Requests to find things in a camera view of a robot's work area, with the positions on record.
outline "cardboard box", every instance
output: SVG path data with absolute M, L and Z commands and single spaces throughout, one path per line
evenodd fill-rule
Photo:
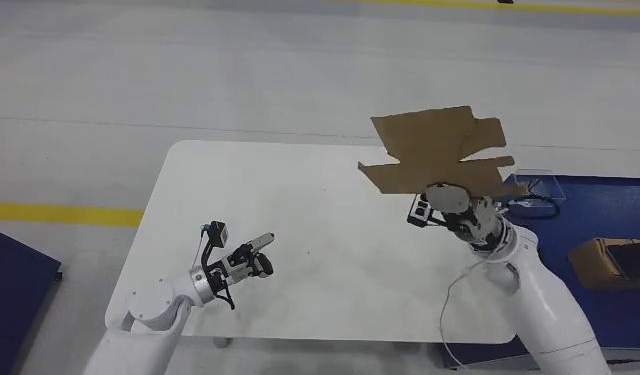
M 605 248 L 640 243 L 638 239 L 595 238 L 569 252 L 569 261 L 586 289 L 640 289 L 640 280 L 629 281 L 618 271 Z
M 505 185 L 498 167 L 513 157 L 465 160 L 490 147 L 505 147 L 497 118 L 475 118 L 471 107 L 451 107 L 371 118 L 384 147 L 398 164 L 358 168 L 384 194 L 418 194 L 436 183 L 464 187 L 471 196 L 519 195 L 520 185 Z

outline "cardboard sheet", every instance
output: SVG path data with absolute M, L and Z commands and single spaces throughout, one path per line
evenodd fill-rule
M 477 119 L 471 107 L 451 107 L 371 118 L 390 156 L 400 163 L 358 168 L 384 194 L 422 193 L 434 183 L 466 188 L 472 196 L 521 194 L 504 185 L 499 167 L 514 164 L 513 157 L 482 160 L 465 158 L 490 147 L 505 147 L 497 118 Z

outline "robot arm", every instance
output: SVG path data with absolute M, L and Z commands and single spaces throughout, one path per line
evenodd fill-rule
M 191 308 L 203 307 L 218 298 L 235 308 L 229 286 L 248 277 L 265 278 L 273 268 L 260 250 L 273 242 L 264 235 L 242 244 L 233 253 L 208 264 L 213 247 L 224 247 L 225 224 L 212 222 L 203 227 L 209 241 L 194 266 L 176 279 L 159 279 L 132 292 L 125 313 L 110 324 L 89 359 L 85 375 L 164 374 L 178 345 Z M 218 293 L 226 292 L 226 297 Z
M 416 198 L 407 220 L 447 227 L 485 260 L 485 276 L 503 292 L 504 317 L 543 374 L 611 374 L 584 312 L 540 261 L 536 235 L 511 224 L 490 198 L 435 184 Z

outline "white tabletop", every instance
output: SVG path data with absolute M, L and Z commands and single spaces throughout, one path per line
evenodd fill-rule
M 638 172 L 638 165 L 615 151 L 509 152 L 524 168 Z M 407 224 L 412 196 L 382 195 L 357 170 L 358 161 L 389 160 L 380 147 L 177 143 L 162 167 L 105 319 L 118 314 L 133 289 L 190 268 L 199 227 L 218 220 L 227 224 L 230 238 L 224 251 L 214 250 L 212 260 L 274 232 L 276 240 L 264 252 L 275 274 L 234 285 L 235 311 L 223 302 L 195 310 L 184 335 L 439 342 L 447 286 L 476 258 L 445 229 Z M 445 316 L 448 341 L 513 338 L 494 293 L 480 274 L 456 286 Z

